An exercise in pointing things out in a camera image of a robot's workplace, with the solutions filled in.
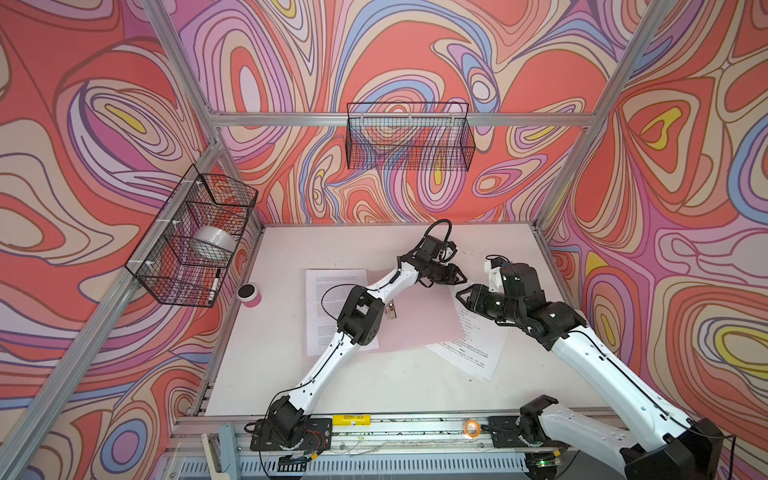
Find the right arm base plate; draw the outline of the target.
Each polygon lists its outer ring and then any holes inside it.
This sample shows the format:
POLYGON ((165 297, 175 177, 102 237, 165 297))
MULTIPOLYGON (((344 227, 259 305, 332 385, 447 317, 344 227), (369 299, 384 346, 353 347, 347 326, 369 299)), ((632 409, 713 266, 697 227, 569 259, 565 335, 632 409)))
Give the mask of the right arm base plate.
POLYGON ((555 448, 567 451, 570 446, 544 433, 538 418, 531 415, 490 416, 481 431, 491 436, 495 448, 555 448))

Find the metal folder clip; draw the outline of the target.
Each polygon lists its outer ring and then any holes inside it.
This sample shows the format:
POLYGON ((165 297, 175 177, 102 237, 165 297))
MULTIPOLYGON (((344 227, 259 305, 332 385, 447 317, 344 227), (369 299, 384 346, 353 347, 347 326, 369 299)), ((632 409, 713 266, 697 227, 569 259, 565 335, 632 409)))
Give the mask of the metal folder clip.
POLYGON ((386 320, 395 320, 397 318, 397 311, 393 301, 386 304, 384 318, 386 320))

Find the white tape roll in basket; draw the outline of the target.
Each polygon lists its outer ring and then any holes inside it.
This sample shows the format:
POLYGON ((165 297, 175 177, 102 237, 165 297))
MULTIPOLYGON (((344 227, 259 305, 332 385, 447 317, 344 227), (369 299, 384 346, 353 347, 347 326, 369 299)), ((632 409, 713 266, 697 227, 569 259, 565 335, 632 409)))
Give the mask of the white tape roll in basket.
POLYGON ((193 235, 191 245, 203 260, 217 264, 227 263, 236 249, 234 236, 211 225, 200 227, 193 235))

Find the pink folder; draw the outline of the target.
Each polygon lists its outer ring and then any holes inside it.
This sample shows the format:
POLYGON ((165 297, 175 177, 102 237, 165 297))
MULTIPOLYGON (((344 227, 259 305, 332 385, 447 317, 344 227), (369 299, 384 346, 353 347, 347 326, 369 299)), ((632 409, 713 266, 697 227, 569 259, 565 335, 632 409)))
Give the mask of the pink folder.
POLYGON ((390 353, 462 338, 453 300, 446 285, 426 288, 416 283, 408 287, 392 300, 397 318, 383 317, 376 338, 361 350, 390 353))

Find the black marker in basket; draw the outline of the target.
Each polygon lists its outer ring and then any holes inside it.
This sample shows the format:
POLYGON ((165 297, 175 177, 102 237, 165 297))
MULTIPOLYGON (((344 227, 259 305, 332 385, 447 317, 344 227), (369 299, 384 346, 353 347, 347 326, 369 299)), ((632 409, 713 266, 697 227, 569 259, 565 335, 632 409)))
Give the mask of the black marker in basket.
POLYGON ((213 277, 213 280, 212 280, 212 284, 211 284, 211 287, 209 289, 209 294, 208 294, 208 299, 207 299, 207 302, 208 302, 209 306, 212 306, 215 303, 220 283, 221 283, 221 269, 218 268, 216 270, 215 274, 214 274, 214 277, 213 277))

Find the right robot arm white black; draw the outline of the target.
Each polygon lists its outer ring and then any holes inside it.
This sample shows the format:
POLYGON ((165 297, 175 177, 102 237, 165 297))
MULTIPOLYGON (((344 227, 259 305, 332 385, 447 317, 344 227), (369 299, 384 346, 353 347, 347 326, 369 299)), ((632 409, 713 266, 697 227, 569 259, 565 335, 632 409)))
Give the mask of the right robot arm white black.
POLYGON ((456 294, 469 312, 516 327, 567 363, 622 420, 611 427, 541 395, 519 410, 512 427, 493 427, 529 446, 562 442, 626 479, 713 479, 725 436, 661 397, 598 338, 570 305, 549 301, 536 270, 503 256, 487 257, 487 284, 456 294))

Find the yellow label block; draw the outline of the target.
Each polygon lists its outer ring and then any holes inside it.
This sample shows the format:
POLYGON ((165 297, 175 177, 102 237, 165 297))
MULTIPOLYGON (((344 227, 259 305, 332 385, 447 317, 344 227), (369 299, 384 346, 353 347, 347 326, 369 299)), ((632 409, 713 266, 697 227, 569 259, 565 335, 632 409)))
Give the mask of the yellow label block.
POLYGON ((371 416, 369 414, 334 415, 332 424, 334 426, 368 426, 371 424, 371 416))

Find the printed paper sheet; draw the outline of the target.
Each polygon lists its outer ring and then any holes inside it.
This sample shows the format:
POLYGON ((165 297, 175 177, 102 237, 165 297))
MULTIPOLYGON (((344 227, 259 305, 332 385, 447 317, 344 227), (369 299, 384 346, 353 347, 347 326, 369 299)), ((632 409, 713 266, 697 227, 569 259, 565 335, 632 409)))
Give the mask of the printed paper sheet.
POLYGON ((453 300, 463 337, 430 344, 427 348, 464 373, 490 381, 504 349, 508 332, 453 300))
POLYGON ((319 357, 337 331, 337 318, 355 285, 366 286, 364 269, 318 270, 305 273, 305 355, 319 357))

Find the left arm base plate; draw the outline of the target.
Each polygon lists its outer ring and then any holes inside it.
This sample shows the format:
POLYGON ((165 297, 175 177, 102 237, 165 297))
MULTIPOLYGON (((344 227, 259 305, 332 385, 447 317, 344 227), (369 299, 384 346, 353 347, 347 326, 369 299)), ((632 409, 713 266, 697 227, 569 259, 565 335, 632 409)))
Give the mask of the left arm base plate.
POLYGON ((251 435, 251 451, 322 453, 331 447, 333 424, 330 417, 309 417, 284 438, 271 422, 260 419, 247 423, 244 431, 251 435))

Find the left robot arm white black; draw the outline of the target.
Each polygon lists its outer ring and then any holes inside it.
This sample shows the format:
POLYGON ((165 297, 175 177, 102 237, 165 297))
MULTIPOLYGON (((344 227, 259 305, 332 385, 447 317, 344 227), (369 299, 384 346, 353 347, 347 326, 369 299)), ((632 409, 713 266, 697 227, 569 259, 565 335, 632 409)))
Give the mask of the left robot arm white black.
POLYGON ((432 235, 433 227, 428 227, 416 246, 398 256, 395 268, 382 279, 368 286, 351 286, 335 317, 335 332, 325 351, 298 385, 277 392, 270 401, 259 434, 260 442, 267 441, 283 450, 302 446, 321 391, 346 360, 376 338, 385 307, 397 295, 414 285, 430 288, 467 282, 467 277, 452 262, 458 252, 450 240, 452 224, 441 219, 433 225, 440 224, 447 226, 443 236, 432 235))

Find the pink cup with black lid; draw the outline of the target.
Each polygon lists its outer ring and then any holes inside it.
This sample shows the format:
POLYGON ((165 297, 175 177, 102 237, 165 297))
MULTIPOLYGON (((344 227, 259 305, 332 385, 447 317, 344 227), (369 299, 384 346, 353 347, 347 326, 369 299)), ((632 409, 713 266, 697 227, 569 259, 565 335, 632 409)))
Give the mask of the pink cup with black lid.
POLYGON ((252 283, 241 285, 238 288, 237 297, 240 303, 246 308, 254 308, 262 301, 262 296, 258 287, 252 283))

